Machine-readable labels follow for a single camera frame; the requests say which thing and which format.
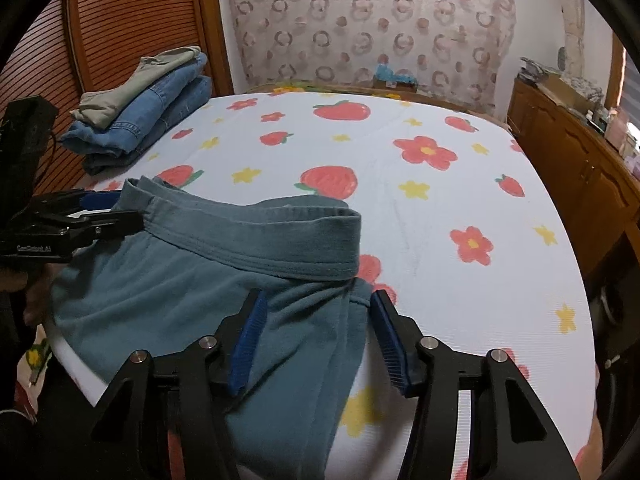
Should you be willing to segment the folded blue denim jeans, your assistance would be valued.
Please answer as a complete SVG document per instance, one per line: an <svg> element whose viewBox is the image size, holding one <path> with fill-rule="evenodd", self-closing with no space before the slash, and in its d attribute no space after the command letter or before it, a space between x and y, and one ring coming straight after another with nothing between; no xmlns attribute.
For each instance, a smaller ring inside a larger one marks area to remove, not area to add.
<svg viewBox="0 0 640 480"><path fill-rule="evenodd" d="M62 147L84 158L94 176L136 162L157 140L212 96L204 74L205 53L163 76L136 96L106 129L73 121L60 137Z"/></svg>

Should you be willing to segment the beige floral bed blanket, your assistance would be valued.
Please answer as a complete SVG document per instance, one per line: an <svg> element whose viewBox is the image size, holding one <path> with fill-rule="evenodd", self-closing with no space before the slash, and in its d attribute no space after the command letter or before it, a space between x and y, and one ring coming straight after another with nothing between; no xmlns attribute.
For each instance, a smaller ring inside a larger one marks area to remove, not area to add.
<svg viewBox="0 0 640 480"><path fill-rule="evenodd" d="M563 222L533 164L492 120L398 96L287 84L208 101L138 162L89 180L160 178L235 205L342 200L361 214L358 275L450 347L503 350L599 477L598 372L587 299ZM390 479L414 403L366 333L326 479Z"/></svg>

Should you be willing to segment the cream tied side curtain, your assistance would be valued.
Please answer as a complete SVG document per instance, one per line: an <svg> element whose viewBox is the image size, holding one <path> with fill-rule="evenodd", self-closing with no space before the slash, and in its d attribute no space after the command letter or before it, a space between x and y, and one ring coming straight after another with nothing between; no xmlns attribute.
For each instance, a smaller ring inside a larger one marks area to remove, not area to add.
<svg viewBox="0 0 640 480"><path fill-rule="evenodd" d="M560 0L564 24L565 73L584 76L585 0Z"/></svg>

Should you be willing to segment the white strawberry flower blanket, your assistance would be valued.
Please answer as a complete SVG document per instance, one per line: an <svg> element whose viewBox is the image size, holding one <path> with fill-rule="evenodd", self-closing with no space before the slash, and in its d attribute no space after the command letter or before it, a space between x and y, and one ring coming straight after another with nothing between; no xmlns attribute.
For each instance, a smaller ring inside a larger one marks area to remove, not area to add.
<svg viewBox="0 0 640 480"><path fill-rule="evenodd" d="M146 189L160 178L190 204ZM202 200L250 208L342 200L341 265L451 348L503 349L540 397L582 478L600 474L588 301L572 244L533 165L503 128L374 96L254 93L212 99L125 169L89 180L151 215L139 243L78 261L55 283L46 332L96 402L126 354L168 353L218 320L209 263L227 240ZM255 391L229 420L244 471L263 479L393 479L416 406L386 374L363 312L294 304L270 316Z"/></svg>

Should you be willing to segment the long brown wooden cabinet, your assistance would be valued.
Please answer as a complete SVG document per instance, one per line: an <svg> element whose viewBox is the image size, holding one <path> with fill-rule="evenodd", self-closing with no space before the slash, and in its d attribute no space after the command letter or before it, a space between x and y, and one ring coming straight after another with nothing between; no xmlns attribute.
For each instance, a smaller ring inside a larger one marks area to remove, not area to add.
<svg viewBox="0 0 640 480"><path fill-rule="evenodd" d="M546 187L588 281L639 220L639 185L620 155L537 87L514 80L506 123Z"/></svg>

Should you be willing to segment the pink bottle on cabinet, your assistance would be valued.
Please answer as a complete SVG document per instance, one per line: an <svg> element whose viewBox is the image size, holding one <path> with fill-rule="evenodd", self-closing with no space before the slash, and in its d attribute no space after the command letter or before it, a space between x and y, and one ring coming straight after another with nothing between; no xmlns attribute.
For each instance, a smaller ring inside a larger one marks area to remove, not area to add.
<svg viewBox="0 0 640 480"><path fill-rule="evenodd" d="M616 150L619 150L626 142L628 119L628 114L620 107L612 107L610 109L604 137Z"/></svg>

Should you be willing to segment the circle patterned sheer curtain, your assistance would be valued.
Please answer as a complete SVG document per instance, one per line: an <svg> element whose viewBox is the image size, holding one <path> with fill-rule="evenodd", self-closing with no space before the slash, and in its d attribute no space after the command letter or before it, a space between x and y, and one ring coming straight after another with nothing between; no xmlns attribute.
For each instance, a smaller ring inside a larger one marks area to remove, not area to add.
<svg viewBox="0 0 640 480"><path fill-rule="evenodd" d="M368 86L387 74L486 114L516 23L514 0L229 1L252 86Z"/></svg>

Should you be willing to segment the teal blue pants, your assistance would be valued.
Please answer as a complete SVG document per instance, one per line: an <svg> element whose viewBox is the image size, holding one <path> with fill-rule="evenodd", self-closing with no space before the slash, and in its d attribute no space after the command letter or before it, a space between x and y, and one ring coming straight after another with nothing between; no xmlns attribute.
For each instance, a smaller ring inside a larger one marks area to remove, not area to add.
<svg viewBox="0 0 640 480"><path fill-rule="evenodd" d="M322 478L366 341L360 214L321 196L216 203L148 178L117 208L142 231L94 243L53 283L70 348L110 380L134 350L180 351L261 290L265 326L227 418L236 456L265 479Z"/></svg>

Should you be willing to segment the cardboard box with blue cloth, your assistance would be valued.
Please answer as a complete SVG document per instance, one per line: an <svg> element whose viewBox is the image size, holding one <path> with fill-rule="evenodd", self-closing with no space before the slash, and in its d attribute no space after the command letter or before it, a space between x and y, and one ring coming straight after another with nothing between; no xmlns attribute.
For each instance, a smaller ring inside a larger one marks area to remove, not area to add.
<svg viewBox="0 0 640 480"><path fill-rule="evenodd" d="M388 64L378 64L372 84L375 89L399 90L403 92L418 91L418 81L408 70L393 70Z"/></svg>

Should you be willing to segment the grey striped window blind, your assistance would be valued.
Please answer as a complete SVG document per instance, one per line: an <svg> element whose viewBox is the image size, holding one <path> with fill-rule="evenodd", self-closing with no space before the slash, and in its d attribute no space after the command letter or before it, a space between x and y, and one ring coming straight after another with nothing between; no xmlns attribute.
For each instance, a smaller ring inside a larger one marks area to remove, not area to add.
<svg viewBox="0 0 640 480"><path fill-rule="evenodd" d="M632 62L629 53L625 58L623 89L620 95L620 107L627 113L629 121L640 128L640 74Z"/></svg>

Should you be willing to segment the open cardboard box on cabinet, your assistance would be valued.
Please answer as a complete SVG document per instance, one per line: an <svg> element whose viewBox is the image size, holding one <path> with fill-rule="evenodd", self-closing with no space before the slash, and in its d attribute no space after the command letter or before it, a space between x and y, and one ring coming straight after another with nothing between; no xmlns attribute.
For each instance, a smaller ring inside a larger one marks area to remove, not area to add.
<svg viewBox="0 0 640 480"><path fill-rule="evenodd" d="M602 103L604 93L591 80L567 74L544 74L537 87L548 93L551 99L567 108L586 114Z"/></svg>

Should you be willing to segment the folded olive green pants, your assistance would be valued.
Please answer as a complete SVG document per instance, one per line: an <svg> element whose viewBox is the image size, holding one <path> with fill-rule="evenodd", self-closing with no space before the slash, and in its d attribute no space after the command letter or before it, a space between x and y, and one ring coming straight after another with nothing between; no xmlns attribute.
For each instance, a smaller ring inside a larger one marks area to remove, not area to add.
<svg viewBox="0 0 640 480"><path fill-rule="evenodd" d="M200 47L187 46L142 56L137 68L123 84L110 90L84 93L76 110L70 111L70 116L78 122L106 129L146 88L178 67L194 61L200 54Z"/></svg>

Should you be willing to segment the brown louvered wooden wardrobe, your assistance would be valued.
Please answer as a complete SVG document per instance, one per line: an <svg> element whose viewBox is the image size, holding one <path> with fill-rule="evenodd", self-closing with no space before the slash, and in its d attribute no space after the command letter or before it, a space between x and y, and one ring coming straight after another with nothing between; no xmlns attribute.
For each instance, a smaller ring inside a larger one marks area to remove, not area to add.
<svg viewBox="0 0 640 480"><path fill-rule="evenodd" d="M198 46L214 96L233 91L219 0L44 0L1 71L1 102L43 96L72 122L83 93L122 84L140 58Z"/></svg>

